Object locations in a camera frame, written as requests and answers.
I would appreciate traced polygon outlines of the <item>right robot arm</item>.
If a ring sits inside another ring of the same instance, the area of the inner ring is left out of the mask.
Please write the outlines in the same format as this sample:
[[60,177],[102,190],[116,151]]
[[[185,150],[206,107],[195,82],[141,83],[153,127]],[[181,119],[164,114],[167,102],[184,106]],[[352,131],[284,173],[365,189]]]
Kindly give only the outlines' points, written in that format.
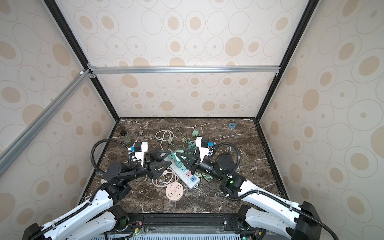
[[220,180],[220,189],[227,199],[252,204],[240,212],[241,221],[249,227],[265,229],[290,240],[319,240],[322,230],[338,239],[320,220],[312,204],[285,200],[237,174],[242,156],[234,144],[198,144],[194,153],[186,150],[176,153],[176,157],[192,174],[200,171]]

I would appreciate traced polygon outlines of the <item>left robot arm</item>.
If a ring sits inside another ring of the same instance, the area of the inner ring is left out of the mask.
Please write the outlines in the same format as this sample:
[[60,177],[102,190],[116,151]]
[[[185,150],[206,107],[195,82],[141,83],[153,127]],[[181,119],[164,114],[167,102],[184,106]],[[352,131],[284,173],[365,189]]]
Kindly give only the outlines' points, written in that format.
[[143,157],[140,158],[141,164],[130,167],[120,162],[113,162],[106,171],[103,171],[95,162],[95,150],[99,145],[106,142],[115,143],[116,140],[100,140],[94,144],[90,153],[93,167],[103,175],[106,182],[89,199],[66,214],[42,226],[37,223],[30,225],[24,231],[24,240],[64,240],[68,238],[76,230],[84,227],[93,217],[123,200],[132,189],[129,185],[130,182],[145,176],[151,180],[157,179],[171,165],[170,161],[165,160],[170,155],[170,151],[146,153],[142,147],[129,147],[121,142],[120,144],[128,149],[130,159],[137,160],[136,154],[143,154]]

